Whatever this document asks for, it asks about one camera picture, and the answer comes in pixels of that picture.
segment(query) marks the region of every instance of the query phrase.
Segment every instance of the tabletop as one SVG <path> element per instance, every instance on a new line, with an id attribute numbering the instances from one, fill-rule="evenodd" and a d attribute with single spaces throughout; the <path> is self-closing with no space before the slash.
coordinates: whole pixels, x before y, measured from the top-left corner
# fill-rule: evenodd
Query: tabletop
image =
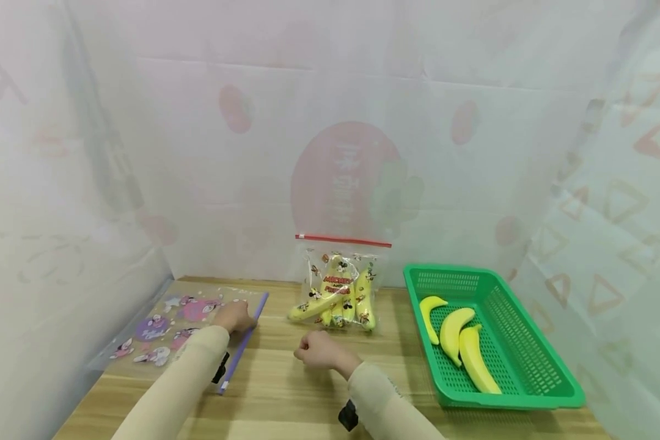
<path id="1" fill-rule="evenodd" d="M 306 370 L 293 357 L 308 327 L 285 316 L 296 304 L 299 285 L 185 277 L 250 291 L 269 292 L 258 328 L 224 395 L 204 394 L 178 440 L 211 439 L 370 439 L 361 426 L 350 433 L 337 420 L 348 400 L 347 385 L 333 372 Z M 376 296 L 378 334 L 337 334 L 364 360 L 379 366 L 428 420 L 451 440 L 609 440 L 587 408 L 558 411 L 443 409 L 436 402 L 427 362 L 408 298 L 399 288 Z M 150 379 L 110 374 L 109 369 L 81 400 L 55 440 L 111 438 Z"/>

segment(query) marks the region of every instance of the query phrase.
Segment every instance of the banana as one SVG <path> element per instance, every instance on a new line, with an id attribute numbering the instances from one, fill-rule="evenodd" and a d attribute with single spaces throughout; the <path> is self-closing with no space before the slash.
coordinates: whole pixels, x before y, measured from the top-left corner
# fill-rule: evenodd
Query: banana
<path id="1" fill-rule="evenodd" d="M 342 318 L 346 323 L 351 323 L 354 320 L 354 311 L 357 309 L 357 296 L 354 283 L 350 284 L 350 294 L 342 297 Z"/>
<path id="2" fill-rule="evenodd" d="M 437 333 L 435 333 L 435 329 L 433 329 L 433 325 L 430 323 L 430 311 L 435 309 L 435 307 L 446 305 L 447 301 L 439 296 L 427 296 L 420 302 L 420 314 L 423 316 L 425 328 L 428 330 L 428 339 L 430 339 L 430 343 L 433 345 L 439 344 L 440 341 L 438 340 Z"/>
<path id="3" fill-rule="evenodd" d="M 340 301 L 335 302 L 335 305 L 332 307 L 332 309 L 329 310 L 330 314 L 330 319 L 333 324 L 335 324 L 336 327 L 345 327 L 345 320 L 343 318 L 343 309 L 342 309 L 342 304 L 343 300 L 347 295 L 343 295 L 340 298 Z"/>
<path id="4" fill-rule="evenodd" d="M 474 310 L 463 307 L 447 315 L 440 327 L 440 347 L 458 368 L 461 367 L 460 330 L 473 318 Z"/>
<path id="5" fill-rule="evenodd" d="M 501 388 L 491 376 L 484 365 L 482 351 L 479 348 L 479 330 L 481 324 L 468 327 L 460 333 L 460 355 L 464 361 L 464 367 L 472 379 L 474 386 L 482 393 L 501 394 Z"/>
<path id="6" fill-rule="evenodd" d="M 325 327 L 330 327 L 332 324 L 332 312 L 331 310 L 335 307 L 335 304 L 333 304 L 333 307 L 330 309 L 323 310 L 320 315 L 318 315 L 318 318 L 315 320 L 316 323 L 325 325 Z"/>
<path id="7" fill-rule="evenodd" d="M 357 296 L 357 318 L 359 324 L 365 330 L 373 330 L 376 327 L 376 318 L 372 310 L 372 273 L 373 265 L 370 263 L 357 278 L 354 294 Z"/>
<path id="8" fill-rule="evenodd" d="M 302 305 L 296 306 L 293 309 L 290 309 L 288 313 L 288 319 L 292 321 L 303 321 L 311 316 L 320 315 L 322 312 L 332 309 L 338 302 L 342 301 L 341 293 L 339 293 L 338 288 L 335 286 L 336 278 L 340 277 L 340 274 L 337 272 L 337 269 L 334 267 L 334 262 L 331 261 L 329 264 L 332 269 L 328 271 L 320 284 L 320 291 L 316 288 L 311 288 L 308 292 L 310 300 L 304 302 Z"/>

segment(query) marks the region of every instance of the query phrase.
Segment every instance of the plastic basket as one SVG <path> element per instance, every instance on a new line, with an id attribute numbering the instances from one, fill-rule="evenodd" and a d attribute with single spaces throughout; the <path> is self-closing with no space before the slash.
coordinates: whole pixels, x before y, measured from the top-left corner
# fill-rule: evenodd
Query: plastic basket
<path id="1" fill-rule="evenodd" d="M 508 284 L 488 269 L 454 265 L 408 265 L 403 270 L 420 339 L 441 406 L 507 409 L 580 408 L 584 392 L 560 356 L 523 309 Z M 433 346 L 419 309 L 426 296 L 449 302 L 430 315 L 433 329 L 460 307 L 471 307 L 481 323 L 484 363 L 503 394 L 475 388 L 464 367 L 456 367 L 440 346 Z"/>

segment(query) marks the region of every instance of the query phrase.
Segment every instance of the hand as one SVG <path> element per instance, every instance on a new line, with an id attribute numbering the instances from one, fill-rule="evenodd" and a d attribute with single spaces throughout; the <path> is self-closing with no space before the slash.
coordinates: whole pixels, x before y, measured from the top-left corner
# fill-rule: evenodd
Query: hand
<path id="1" fill-rule="evenodd" d="M 327 332 L 308 332 L 293 355 L 308 367 L 337 370 L 346 380 L 362 364 L 359 356 L 335 342 Z"/>
<path id="2" fill-rule="evenodd" d="M 228 302 L 220 307 L 211 325 L 220 325 L 228 333 L 254 328 L 257 321 L 249 315 L 247 301 Z"/>

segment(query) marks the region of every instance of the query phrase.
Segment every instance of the beige sleeve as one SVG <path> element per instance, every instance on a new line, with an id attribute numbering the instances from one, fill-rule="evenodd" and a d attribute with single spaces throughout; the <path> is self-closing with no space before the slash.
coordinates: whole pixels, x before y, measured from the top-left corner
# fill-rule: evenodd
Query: beige sleeve
<path id="1" fill-rule="evenodd" d="M 167 370 L 150 386 L 114 433 L 113 440 L 173 440 L 218 372 L 230 336 L 218 326 L 188 338 Z"/>
<path id="2" fill-rule="evenodd" d="M 357 416 L 375 440 L 445 440 L 418 409 L 400 396 L 389 377 L 366 362 L 348 383 Z"/>

